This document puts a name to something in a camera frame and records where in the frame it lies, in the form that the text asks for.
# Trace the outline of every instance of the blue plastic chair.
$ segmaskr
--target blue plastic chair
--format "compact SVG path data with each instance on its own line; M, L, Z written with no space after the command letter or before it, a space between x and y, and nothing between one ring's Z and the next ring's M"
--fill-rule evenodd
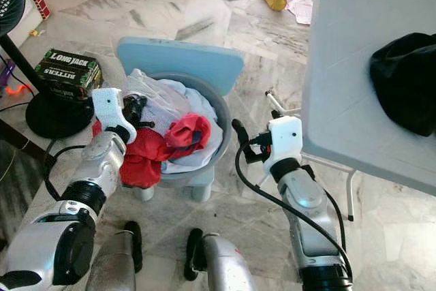
M230 113L222 96L230 92L239 77L244 66L242 56L227 48L144 37L124 37L118 44L117 54L127 75L138 68L150 77L179 80L197 89L215 107L218 124L223 128L223 142L211 163L193 172L163 174L159 183L161 187L192 187L194 200L208 200L215 178L213 164L230 142ZM153 192L153 189L136 190L143 200L149 200Z

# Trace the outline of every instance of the long jack bitters box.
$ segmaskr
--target long jack bitters box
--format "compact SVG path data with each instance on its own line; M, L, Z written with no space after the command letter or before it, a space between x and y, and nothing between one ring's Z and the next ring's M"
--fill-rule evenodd
M77 102L86 100L103 83L97 59L56 49L46 52L35 71L53 93Z

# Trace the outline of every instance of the tile floor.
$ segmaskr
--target tile floor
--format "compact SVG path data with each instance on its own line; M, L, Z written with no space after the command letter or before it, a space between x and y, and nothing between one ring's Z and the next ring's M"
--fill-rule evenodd
M270 11L263 0L47 0L52 16L39 26L44 33L22 46L32 64L50 47L96 56L106 85L120 87L123 70L116 43L124 35L159 37L235 48L244 54L245 68L226 96L233 117L244 121L250 134L269 120L264 97L273 88L288 107L300 104L307 64L310 28L296 24L288 13ZM22 108L2 113L14 127L45 147L27 128ZM82 144L87 129L62 140ZM288 223L279 208L242 187L233 168L236 140L217 166L208 202L187 200L183 189L158 189L147 203L131 190L119 189L109 199L97 227L97 243L126 220L143 230L145 262L137 274L138 290L207 290L207 278L183 279L184 248L194 227L219 232L237 245L246 258L259 290L300 290L290 255ZM66 154L54 168L53 179L65 187L77 153ZM313 165L318 180L345 211L345 175ZM255 177L255 169L249 172ZM345 222L348 253L355 276L354 290L434 290L436 286L435 198L395 183L359 173L355 182L356 221ZM52 200L41 188L24 223ZM74 287L84 290L85 280Z

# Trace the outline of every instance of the electric fan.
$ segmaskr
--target electric fan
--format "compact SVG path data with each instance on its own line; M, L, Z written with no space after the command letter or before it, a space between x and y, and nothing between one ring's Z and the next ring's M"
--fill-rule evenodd
M89 124L93 110L86 104L69 102L53 94L7 36L20 22L24 8L25 0L0 0L0 46L39 91L27 106L27 125L45 138L71 136Z

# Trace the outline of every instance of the black bag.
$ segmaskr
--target black bag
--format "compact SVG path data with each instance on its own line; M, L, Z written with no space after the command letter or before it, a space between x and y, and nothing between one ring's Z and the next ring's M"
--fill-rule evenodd
M411 33L374 52L370 75L380 104L421 136L436 129L436 35Z

